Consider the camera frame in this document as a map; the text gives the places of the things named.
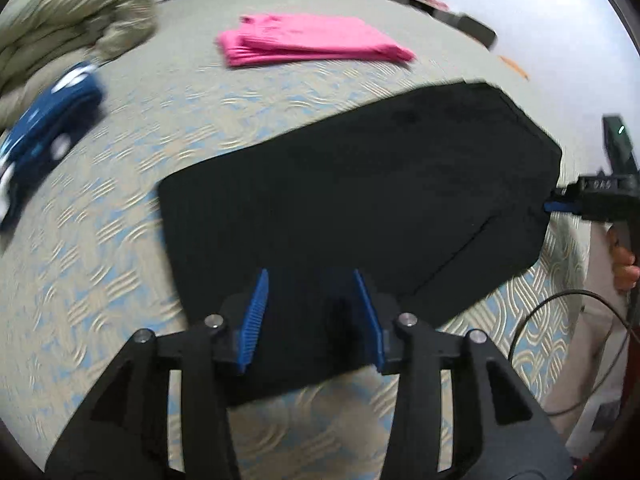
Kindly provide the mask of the right hand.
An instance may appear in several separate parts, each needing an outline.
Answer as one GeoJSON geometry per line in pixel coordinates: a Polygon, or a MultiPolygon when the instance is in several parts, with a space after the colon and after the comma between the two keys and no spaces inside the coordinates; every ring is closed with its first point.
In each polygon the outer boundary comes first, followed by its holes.
{"type": "Polygon", "coordinates": [[[614,226],[606,233],[608,253],[611,257],[613,285],[616,292],[626,294],[634,289],[640,278],[640,269],[636,265],[636,256],[620,244],[620,237],[614,226]]]}

